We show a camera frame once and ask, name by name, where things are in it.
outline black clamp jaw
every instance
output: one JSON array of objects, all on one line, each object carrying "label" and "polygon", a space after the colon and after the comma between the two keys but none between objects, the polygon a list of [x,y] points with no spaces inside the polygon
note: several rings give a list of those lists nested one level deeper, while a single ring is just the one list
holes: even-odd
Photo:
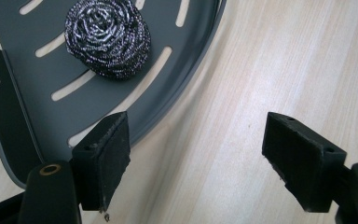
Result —
[{"label": "black clamp jaw", "polygon": [[347,168],[344,150],[296,119],[268,113],[262,153],[305,211],[327,213],[335,201],[336,223],[358,223],[358,163]]},{"label": "black clamp jaw", "polygon": [[83,210],[105,212],[130,163],[126,112],[102,119],[73,149],[70,161],[36,166],[27,188],[0,203],[0,223],[81,223]]}]

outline brass insert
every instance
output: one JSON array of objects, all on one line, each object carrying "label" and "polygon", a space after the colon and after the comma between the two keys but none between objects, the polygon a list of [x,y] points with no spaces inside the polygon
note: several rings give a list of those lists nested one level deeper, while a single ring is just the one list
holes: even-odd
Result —
[{"label": "brass insert", "polygon": [[39,174],[41,175],[54,175],[61,170],[59,164],[50,164],[40,169]]}]

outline screw hole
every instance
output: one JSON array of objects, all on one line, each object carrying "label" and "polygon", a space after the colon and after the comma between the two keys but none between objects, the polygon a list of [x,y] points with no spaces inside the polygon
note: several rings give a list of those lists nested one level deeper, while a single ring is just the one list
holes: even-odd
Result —
[{"label": "screw hole", "polygon": [[61,166],[59,164],[51,164],[40,169],[40,175],[54,175],[55,173],[61,170]]},{"label": "screw hole", "polygon": [[324,151],[329,152],[329,153],[335,152],[335,150],[331,147],[325,148]]}]

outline gray plastic tray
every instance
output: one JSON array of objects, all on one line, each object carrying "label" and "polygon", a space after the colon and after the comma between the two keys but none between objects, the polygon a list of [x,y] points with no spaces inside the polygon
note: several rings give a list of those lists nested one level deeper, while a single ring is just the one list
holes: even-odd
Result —
[{"label": "gray plastic tray", "polygon": [[226,4],[226,0],[189,1],[185,23],[178,27],[175,21],[181,0],[146,0],[141,13],[152,36],[152,49],[140,74],[125,82],[95,76],[53,101],[53,92],[88,68],[67,53],[64,44],[41,58],[35,51],[62,33],[66,13],[76,0],[45,0],[21,15],[19,9],[28,2],[0,0],[0,156],[21,187],[38,163],[69,161],[68,139],[120,104],[169,46],[170,58],[127,110],[131,143],[140,140],[166,114],[195,73]]}]

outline wooden table surface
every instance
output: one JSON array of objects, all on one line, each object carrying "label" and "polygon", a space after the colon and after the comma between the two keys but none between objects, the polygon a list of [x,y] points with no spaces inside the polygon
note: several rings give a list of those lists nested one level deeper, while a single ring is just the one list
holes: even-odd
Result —
[{"label": "wooden table surface", "polygon": [[[358,0],[228,1],[183,95],[132,148],[112,223],[335,223],[336,204],[304,212],[261,155],[269,111],[358,162]],[[19,192],[0,161],[0,201]]]}]

